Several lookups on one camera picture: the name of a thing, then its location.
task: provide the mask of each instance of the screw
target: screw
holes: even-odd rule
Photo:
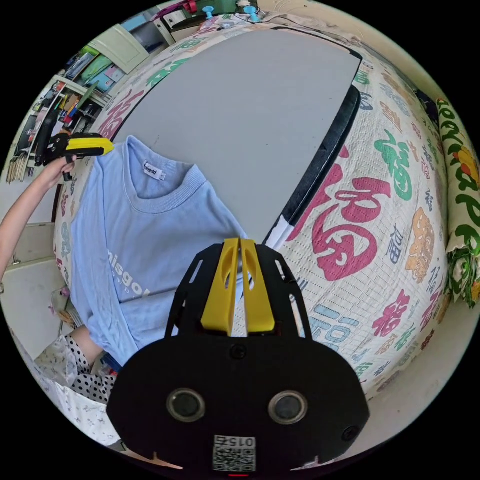
[[[247,355],[247,349],[243,345],[234,345],[230,349],[230,356],[235,360],[244,359]]]
[[[341,439],[344,442],[351,442],[360,432],[357,426],[349,426],[341,435]]]

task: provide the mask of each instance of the person's hand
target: person's hand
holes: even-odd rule
[[[74,169],[76,159],[77,157],[74,155],[72,157],[73,162],[67,163],[65,157],[57,158],[43,168],[38,179],[48,190],[55,187],[63,174],[67,174]]]

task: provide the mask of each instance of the red chinese character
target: red chinese character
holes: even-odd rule
[[[62,217],[64,217],[65,213],[67,212],[67,200],[68,199],[69,199],[68,195],[63,195],[63,197],[61,199],[60,207],[61,207],[61,216]]]
[[[409,302],[410,296],[405,295],[405,291],[402,289],[396,301],[385,307],[383,316],[373,322],[372,328],[376,329],[374,335],[386,337],[395,330],[399,326]]]
[[[323,181],[317,193],[313,197],[312,201],[310,202],[308,207],[305,209],[305,212],[301,216],[300,220],[295,225],[295,228],[293,229],[292,233],[289,235],[288,239],[286,240],[287,242],[291,242],[292,240],[295,240],[298,237],[299,233],[302,231],[305,225],[305,222],[308,220],[310,214],[313,212],[314,209],[316,209],[320,205],[326,204],[329,200],[332,199],[330,196],[326,194],[325,190],[328,187],[331,187],[332,185],[335,185],[341,182],[343,177],[344,177],[344,173],[342,172],[342,167],[340,165],[334,164],[333,167],[328,172],[326,179]]]
[[[114,108],[108,112],[107,119],[100,125],[98,133],[105,137],[106,139],[111,140],[115,132],[118,130],[120,125],[124,121],[123,115],[131,108],[132,103],[135,99],[141,98],[144,94],[144,90],[139,93],[136,93],[132,97],[132,89],[127,93],[127,95],[122,98]]]
[[[421,344],[421,347],[420,347],[420,350],[425,350],[425,348],[427,347],[427,345],[430,343],[430,340],[432,339],[432,337],[434,336],[434,333],[435,333],[435,330],[432,330],[429,334],[428,334],[428,337],[425,339],[425,341]]]
[[[341,150],[340,150],[340,153],[338,154],[338,156],[341,158],[341,159],[347,159],[349,156],[350,156],[350,152],[348,151],[347,147],[344,145]]]
[[[324,230],[327,217],[338,207],[338,204],[331,206],[320,214],[313,225],[311,234],[314,253],[330,252],[325,256],[319,256],[316,261],[329,282],[344,279],[364,269],[372,263],[378,251],[375,237],[361,226],[339,225],[330,230]],[[335,234],[339,234],[340,242],[335,240],[335,237],[338,238],[338,235]],[[356,234],[368,242],[368,247],[359,255],[355,255],[355,238],[352,234]]]
[[[364,224],[375,220],[382,211],[382,205],[374,195],[386,195],[391,197],[391,187],[386,181],[376,178],[354,178],[351,181],[357,191],[339,190],[335,194],[337,200],[349,202],[341,209],[342,217],[354,224]],[[359,203],[373,203],[375,206],[361,206]]]
[[[429,166],[427,165],[427,162],[425,161],[425,159],[423,157],[421,159],[421,171],[425,175],[425,178],[427,180],[430,180],[430,169],[429,169]]]

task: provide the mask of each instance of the person's arm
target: person's arm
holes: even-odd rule
[[[80,350],[88,362],[88,367],[91,369],[94,366],[95,360],[97,360],[104,349],[90,338],[90,332],[85,325],[76,328],[70,334],[70,337],[75,340],[76,344],[80,347]]]
[[[49,163],[6,214],[0,224],[0,280],[33,212],[45,194],[58,184],[62,174],[71,172],[74,166],[74,163],[67,163],[65,158]]]

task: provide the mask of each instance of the white patterned fabric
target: white patterned fabric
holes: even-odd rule
[[[23,361],[47,397],[80,431],[103,446],[110,446],[120,440],[107,415],[104,403],[90,400],[70,388],[76,378],[77,366],[74,356],[68,355],[70,349],[60,337],[54,344],[56,351],[53,370],[52,364],[37,364],[24,349],[15,333],[11,335]]]

